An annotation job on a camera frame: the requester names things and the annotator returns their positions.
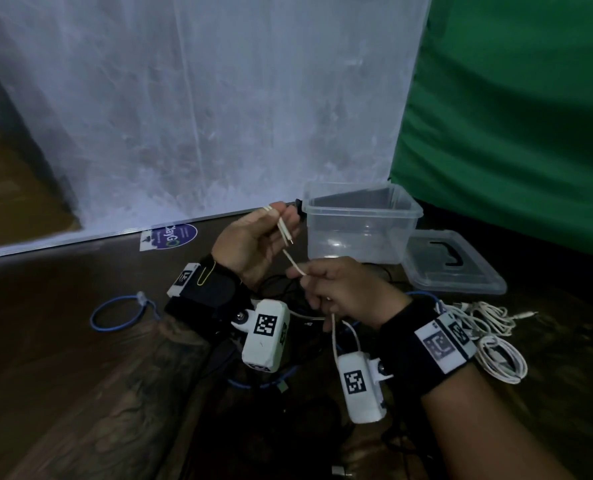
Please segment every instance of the right hand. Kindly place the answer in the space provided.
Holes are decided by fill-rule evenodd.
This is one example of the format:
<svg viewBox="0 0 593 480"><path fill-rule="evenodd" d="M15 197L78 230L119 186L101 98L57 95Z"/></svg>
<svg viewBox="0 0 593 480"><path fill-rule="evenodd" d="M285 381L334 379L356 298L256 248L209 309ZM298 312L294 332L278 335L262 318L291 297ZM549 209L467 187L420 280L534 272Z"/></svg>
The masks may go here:
<svg viewBox="0 0 593 480"><path fill-rule="evenodd" d="M348 315L379 329L412 303L405 293L349 257L315 259L299 267L307 274L301 286L308 303L326 315ZM300 273L292 266L286 275L298 278Z"/></svg>

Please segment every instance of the blue cable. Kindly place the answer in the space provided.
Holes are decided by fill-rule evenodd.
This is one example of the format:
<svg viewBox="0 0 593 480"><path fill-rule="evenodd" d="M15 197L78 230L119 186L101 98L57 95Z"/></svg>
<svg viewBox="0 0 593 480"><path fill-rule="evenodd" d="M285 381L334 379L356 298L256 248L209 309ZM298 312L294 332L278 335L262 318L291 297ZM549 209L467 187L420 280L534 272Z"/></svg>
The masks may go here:
<svg viewBox="0 0 593 480"><path fill-rule="evenodd" d="M264 384L259 384L259 389L267 389L268 387L276 386L282 383L284 380L289 378L290 376L294 375L294 373L298 370L298 365L293 365L292 368L288 369L286 372L281 374L278 378L274 379L273 381L266 382ZM239 381L235 381L234 379L228 378L228 383L230 386L236 387L238 389L252 389L253 386L250 384L244 384Z"/></svg>
<svg viewBox="0 0 593 480"><path fill-rule="evenodd" d="M420 295L429 296L430 298L432 298L435 301L435 303L438 305L438 307L442 310L442 313L445 313L445 311L446 311L445 308L443 308L443 304L441 303L441 300L439 298L437 298L436 295L433 295L429 291L421 291L421 290L408 291L406 294L420 294Z"/></svg>
<svg viewBox="0 0 593 480"><path fill-rule="evenodd" d="M112 327L102 327L102 326L97 325L96 316L99 314L99 312L102 309L104 309L106 306L108 306L111 303L116 303L117 301L123 301L125 299L136 299L139 302L139 304L141 305L141 309L139 310L139 313L137 313L132 319L128 320L125 323L122 323L121 325L116 325L116 326L112 326ZM142 291L140 291L135 295L125 295L125 296L118 296L116 298L112 298L112 299L106 301L101 306L98 306L97 309L95 309L95 311L93 311L93 314L90 315L90 326L96 331L124 330L125 328L131 327L132 325L134 325L136 322L139 321L139 319L146 312L148 305L152 305L152 307L153 307L153 313L155 316L155 320L160 320L161 317L159 316L159 314L157 312L157 304L154 301L146 298L146 294L143 293Z"/></svg>

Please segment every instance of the container lid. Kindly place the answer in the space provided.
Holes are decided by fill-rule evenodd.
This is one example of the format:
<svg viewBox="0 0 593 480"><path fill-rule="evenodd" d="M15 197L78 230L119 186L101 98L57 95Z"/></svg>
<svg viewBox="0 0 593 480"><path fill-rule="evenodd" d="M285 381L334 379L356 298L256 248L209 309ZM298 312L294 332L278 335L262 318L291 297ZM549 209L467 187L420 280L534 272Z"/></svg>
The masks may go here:
<svg viewBox="0 0 593 480"><path fill-rule="evenodd" d="M303 193L306 214L418 219L423 209L401 185L308 182Z"/></svg>
<svg viewBox="0 0 593 480"><path fill-rule="evenodd" d="M484 257L452 230L413 231L399 257L410 283L420 290L503 294L508 289Z"/></svg>

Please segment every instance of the white plastic box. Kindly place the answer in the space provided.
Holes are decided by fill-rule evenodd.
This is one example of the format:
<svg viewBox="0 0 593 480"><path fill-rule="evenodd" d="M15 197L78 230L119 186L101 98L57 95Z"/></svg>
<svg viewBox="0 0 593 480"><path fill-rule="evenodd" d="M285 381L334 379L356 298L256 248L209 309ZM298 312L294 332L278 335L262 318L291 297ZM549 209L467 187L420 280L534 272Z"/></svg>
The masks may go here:
<svg viewBox="0 0 593 480"><path fill-rule="evenodd" d="M399 264L390 244L405 247L420 205L396 184L308 182L303 195L310 259L350 256L360 262Z"/></svg>

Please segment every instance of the hand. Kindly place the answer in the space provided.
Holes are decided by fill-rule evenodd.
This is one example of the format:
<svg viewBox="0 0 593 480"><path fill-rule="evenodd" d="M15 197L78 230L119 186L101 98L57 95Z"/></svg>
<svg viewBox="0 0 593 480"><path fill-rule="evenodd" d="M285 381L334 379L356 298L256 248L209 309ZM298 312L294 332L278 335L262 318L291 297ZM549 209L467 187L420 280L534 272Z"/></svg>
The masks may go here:
<svg viewBox="0 0 593 480"><path fill-rule="evenodd" d="M212 247L214 260L234 271L250 289L259 284L272 259L285 247L277 228L279 216L293 238L300 231L299 216L293 205L288 207L285 202L270 205L270 211L257 209L231 223Z"/></svg>
<svg viewBox="0 0 593 480"><path fill-rule="evenodd" d="M412 303L409 296L352 258L315 259L299 267L308 275L301 278L308 303L326 315L349 315L379 329ZM297 278L300 273L292 266L286 275Z"/></svg>

